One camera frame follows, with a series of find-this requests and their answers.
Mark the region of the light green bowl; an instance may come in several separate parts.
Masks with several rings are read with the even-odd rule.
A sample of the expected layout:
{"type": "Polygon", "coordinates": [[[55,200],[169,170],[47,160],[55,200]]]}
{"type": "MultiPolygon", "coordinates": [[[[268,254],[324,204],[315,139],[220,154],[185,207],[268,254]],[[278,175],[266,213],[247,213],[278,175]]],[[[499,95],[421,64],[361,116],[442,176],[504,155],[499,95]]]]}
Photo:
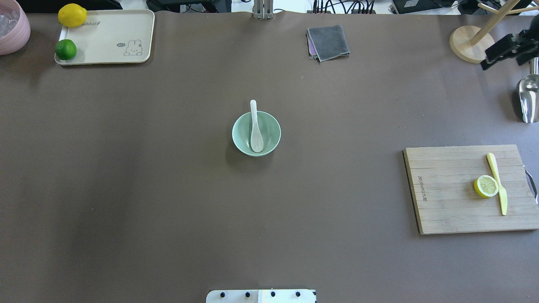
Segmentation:
{"type": "Polygon", "coordinates": [[[264,111],[258,111],[257,119],[264,142],[264,147],[259,153],[254,152],[251,148],[252,117],[250,112],[241,115],[232,127],[233,143],[241,153],[249,157],[263,157],[270,154],[281,139],[281,127],[275,117],[264,111]]]}

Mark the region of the white ceramic spoon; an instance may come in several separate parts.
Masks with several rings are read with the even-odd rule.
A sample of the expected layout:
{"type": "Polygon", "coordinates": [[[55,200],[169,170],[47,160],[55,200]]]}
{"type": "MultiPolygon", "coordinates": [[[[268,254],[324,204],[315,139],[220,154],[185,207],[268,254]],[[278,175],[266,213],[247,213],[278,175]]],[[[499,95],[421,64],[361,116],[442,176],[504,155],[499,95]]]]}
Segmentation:
{"type": "Polygon", "coordinates": [[[259,128],[257,102],[254,99],[250,101],[250,111],[252,120],[252,128],[250,134],[251,150],[254,153],[260,153],[264,148],[264,141],[259,128]]]}

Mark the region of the pink bowl with ice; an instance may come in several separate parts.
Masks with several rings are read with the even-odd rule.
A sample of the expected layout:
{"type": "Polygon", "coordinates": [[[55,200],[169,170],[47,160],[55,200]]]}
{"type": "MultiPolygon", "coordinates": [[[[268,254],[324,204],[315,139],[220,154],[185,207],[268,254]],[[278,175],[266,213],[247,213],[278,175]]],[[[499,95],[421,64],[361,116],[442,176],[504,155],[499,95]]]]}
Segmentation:
{"type": "Polygon", "coordinates": [[[11,54],[21,50],[30,36],[29,20],[15,0],[1,2],[1,40],[0,55],[11,54]]]}

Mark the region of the wooden cup stand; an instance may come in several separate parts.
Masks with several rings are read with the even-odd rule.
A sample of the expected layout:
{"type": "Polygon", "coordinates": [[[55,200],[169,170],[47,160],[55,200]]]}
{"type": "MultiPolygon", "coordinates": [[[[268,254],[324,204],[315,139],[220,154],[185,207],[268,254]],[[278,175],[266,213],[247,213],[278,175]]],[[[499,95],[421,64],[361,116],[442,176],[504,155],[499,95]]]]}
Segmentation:
{"type": "Polygon", "coordinates": [[[450,35],[451,50],[462,60],[479,64],[486,58],[485,51],[494,44],[492,36],[489,34],[491,29],[501,21],[506,15],[512,15],[520,12],[538,10],[539,2],[533,0],[534,7],[514,9],[518,0],[507,0],[499,9],[492,8],[486,4],[479,3],[480,8],[491,12],[491,19],[482,28],[476,26],[462,26],[455,29],[450,35]]]}

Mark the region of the metal scoop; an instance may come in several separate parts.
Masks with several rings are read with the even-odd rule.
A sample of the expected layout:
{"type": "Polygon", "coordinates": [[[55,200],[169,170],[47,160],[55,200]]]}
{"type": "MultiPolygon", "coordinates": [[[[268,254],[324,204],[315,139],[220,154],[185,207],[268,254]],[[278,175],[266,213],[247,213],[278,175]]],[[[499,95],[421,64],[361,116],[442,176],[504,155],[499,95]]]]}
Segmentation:
{"type": "Polygon", "coordinates": [[[518,97],[524,123],[539,121],[539,74],[538,58],[530,62],[530,73],[518,82],[518,97]]]}

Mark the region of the lemon half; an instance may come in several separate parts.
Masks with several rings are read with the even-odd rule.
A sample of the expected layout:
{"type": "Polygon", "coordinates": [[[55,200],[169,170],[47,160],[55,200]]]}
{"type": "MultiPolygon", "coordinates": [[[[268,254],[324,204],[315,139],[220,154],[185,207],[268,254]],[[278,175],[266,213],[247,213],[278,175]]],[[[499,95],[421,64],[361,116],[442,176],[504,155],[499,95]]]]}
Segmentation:
{"type": "Polygon", "coordinates": [[[489,175],[480,175],[473,182],[475,192],[482,198],[494,197],[499,193],[497,181],[489,175]]]}

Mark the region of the wooden cutting board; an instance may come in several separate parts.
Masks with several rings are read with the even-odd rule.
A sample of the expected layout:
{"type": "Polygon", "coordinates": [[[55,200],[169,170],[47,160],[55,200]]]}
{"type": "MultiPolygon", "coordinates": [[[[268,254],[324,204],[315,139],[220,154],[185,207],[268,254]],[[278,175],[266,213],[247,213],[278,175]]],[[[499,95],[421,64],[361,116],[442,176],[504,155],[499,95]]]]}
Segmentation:
{"type": "Polygon", "coordinates": [[[516,145],[406,148],[403,156],[421,234],[538,229],[538,205],[516,145]],[[482,198],[474,190],[478,177],[492,175],[488,153],[507,191],[506,215],[498,196],[482,198]]]}

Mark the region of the yellow plastic knife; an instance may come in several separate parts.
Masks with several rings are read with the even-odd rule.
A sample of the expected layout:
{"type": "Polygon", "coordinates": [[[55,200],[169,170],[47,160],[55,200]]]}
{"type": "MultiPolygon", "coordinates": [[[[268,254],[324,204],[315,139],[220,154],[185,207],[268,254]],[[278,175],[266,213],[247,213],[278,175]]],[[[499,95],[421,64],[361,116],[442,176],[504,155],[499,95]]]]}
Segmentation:
{"type": "Polygon", "coordinates": [[[489,163],[489,166],[491,168],[491,172],[493,173],[493,178],[496,180],[497,182],[497,186],[498,186],[498,194],[499,194],[499,197],[500,197],[500,211],[501,211],[501,215],[507,215],[507,207],[508,207],[508,196],[507,196],[507,191],[506,189],[504,188],[504,186],[501,184],[501,179],[500,179],[500,172],[499,172],[499,169],[498,169],[498,166],[497,166],[497,160],[496,160],[496,157],[493,153],[488,153],[486,155],[487,157],[487,161],[489,163]]]}

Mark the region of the grey folded cloth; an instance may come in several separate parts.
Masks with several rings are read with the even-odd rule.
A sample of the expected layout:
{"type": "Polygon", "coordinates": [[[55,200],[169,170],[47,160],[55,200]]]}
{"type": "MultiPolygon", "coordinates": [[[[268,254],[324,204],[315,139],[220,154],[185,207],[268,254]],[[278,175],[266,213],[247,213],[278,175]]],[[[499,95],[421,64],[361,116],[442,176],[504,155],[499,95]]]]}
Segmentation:
{"type": "Polygon", "coordinates": [[[310,58],[323,63],[350,54],[344,28],[338,24],[331,27],[311,27],[306,33],[310,58]]]}

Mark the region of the cream tray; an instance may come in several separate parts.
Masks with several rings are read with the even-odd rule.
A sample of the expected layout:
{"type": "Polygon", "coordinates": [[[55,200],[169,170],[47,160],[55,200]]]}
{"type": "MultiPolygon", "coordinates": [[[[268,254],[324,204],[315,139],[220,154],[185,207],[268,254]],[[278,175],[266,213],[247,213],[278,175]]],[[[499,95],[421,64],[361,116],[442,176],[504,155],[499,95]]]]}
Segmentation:
{"type": "Polygon", "coordinates": [[[87,11],[79,27],[62,27],[59,40],[72,40],[77,48],[67,65],[143,63],[150,57],[155,14],[149,9],[87,11]]]}

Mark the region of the yellow lemon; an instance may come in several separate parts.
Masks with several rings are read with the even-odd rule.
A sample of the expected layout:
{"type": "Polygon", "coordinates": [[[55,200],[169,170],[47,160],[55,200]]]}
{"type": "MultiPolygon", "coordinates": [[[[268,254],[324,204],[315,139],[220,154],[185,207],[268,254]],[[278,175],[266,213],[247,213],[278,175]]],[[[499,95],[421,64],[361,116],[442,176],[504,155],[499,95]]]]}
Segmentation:
{"type": "Polygon", "coordinates": [[[79,27],[87,19],[87,10],[79,4],[69,3],[59,9],[57,19],[62,26],[79,27]]]}

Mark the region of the green lime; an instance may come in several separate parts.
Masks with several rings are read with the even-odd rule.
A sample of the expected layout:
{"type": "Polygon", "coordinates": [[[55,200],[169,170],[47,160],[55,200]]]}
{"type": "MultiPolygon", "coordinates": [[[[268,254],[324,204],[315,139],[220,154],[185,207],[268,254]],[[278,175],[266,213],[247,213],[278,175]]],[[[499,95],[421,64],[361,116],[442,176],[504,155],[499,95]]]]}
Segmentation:
{"type": "Polygon", "coordinates": [[[77,55],[73,40],[60,40],[55,45],[55,54],[60,60],[71,60],[77,55]]]}

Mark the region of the aluminium frame post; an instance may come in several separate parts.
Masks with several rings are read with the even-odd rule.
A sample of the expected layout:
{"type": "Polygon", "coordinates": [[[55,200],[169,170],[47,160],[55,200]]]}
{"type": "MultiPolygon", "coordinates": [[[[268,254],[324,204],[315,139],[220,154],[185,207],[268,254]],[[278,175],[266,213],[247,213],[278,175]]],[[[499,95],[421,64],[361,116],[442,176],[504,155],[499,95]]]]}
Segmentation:
{"type": "Polygon", "coordinates": [[[274,8],[273,0],[254,0],[253,17],[254,19],[273,19],[274,8]]]}

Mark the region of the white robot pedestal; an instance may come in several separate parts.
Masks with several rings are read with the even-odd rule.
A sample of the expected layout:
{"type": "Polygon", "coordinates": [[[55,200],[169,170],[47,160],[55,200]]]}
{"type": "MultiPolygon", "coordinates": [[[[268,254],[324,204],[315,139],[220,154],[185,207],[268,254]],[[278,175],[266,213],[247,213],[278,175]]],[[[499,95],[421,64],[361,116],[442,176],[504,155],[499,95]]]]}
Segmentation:
{"type": "Polygon", "coordinates": [[[206,303],[316,303],[315,290],[306,288],[213,290],[206,303]]]}

